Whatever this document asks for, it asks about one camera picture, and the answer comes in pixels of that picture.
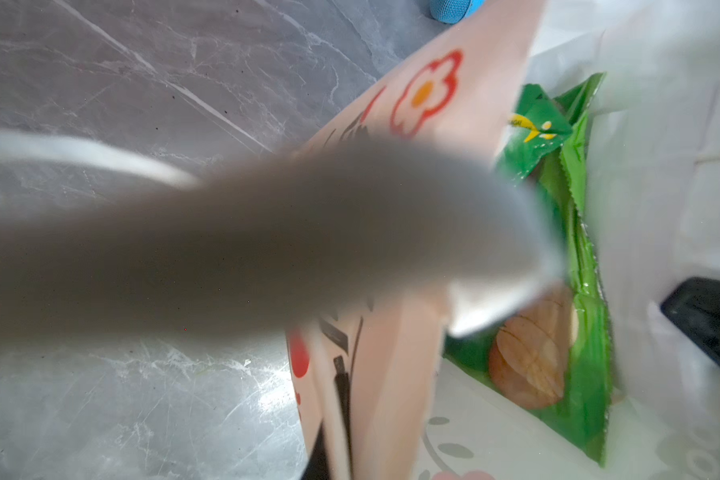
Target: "marble floor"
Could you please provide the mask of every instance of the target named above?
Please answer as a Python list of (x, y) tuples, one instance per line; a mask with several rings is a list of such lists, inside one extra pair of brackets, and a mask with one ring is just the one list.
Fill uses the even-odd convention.
[[(298, 145), (444, 26), (425, 0), (0, 0), (0, 127), (201, 177)], [(156, 188), (0, 167), (0, 219)], [(157, 338), (0, 352), (0, 479), (297, 478), (285, 343)]]

